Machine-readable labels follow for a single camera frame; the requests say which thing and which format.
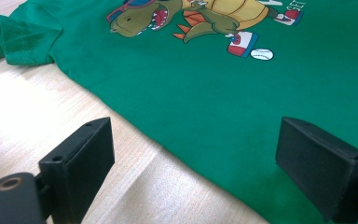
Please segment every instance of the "printed graphic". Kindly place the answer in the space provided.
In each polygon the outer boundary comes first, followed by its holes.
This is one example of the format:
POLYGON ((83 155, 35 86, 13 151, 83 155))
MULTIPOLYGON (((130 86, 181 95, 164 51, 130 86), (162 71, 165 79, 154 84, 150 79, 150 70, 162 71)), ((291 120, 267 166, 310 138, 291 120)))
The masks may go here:
POLYGON ((229 53, 270 60, 274 56, 272 50, 255 49, 258 35, 245 30, 265 18, 284 25, 298 24, 303 12, 296 8, 279 13, 272 7, 279 4, 282 3, 274 0, 128 0, 106 19, 112 33, 133 37, 148 28, 153 31, 163 29, 176 13, 183 11, 188 25, 177 24, 182 33, 172 35, 184 43, 199 36, 220 34, 229 40, 229 53))

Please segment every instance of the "t-shirt sleeve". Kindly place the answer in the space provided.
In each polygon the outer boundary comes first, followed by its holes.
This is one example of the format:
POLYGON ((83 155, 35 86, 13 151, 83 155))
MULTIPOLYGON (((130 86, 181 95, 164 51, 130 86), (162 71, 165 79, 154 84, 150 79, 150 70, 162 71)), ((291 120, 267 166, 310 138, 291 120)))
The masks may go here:
POLYGON ((45 9, 25 3, 9 17, 0 15, 0 58, 16 65, 54 63, 49 50, 61 31, 45 9))

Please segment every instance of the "wooden table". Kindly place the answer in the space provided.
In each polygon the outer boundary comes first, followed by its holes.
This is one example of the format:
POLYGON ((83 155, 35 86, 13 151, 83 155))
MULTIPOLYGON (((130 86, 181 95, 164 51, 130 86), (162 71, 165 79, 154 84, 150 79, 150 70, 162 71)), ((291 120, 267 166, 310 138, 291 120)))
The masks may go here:
MULTIPOLYGON (((0 0, 0 14, 9 15, 21 2, 0 0)), ((266 223, 55 64, 24 67, 0 60, 0 178, 38 174, 40 159, 82 124, 103 117, 112 120, 116 163, 83 223, 266 223)))

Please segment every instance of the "green t-shirt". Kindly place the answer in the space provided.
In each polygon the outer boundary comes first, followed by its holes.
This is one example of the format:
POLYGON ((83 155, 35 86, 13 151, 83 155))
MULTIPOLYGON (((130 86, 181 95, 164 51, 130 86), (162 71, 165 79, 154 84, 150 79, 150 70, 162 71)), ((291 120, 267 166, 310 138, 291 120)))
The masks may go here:
POLYGON ((358 147, 358 1, 29 0, 2 57, 56 63, 271 223, 323 222, 276 165, 281 117, 358 147))

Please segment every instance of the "baseball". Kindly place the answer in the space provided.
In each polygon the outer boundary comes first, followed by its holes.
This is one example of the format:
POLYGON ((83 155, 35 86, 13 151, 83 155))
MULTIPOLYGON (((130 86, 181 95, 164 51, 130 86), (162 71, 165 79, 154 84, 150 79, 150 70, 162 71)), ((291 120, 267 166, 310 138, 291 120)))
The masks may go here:
POLYGON ((254 49, 251 51, 251 56, 259 60, 271 60, 274 53, 269 49, 254 49))

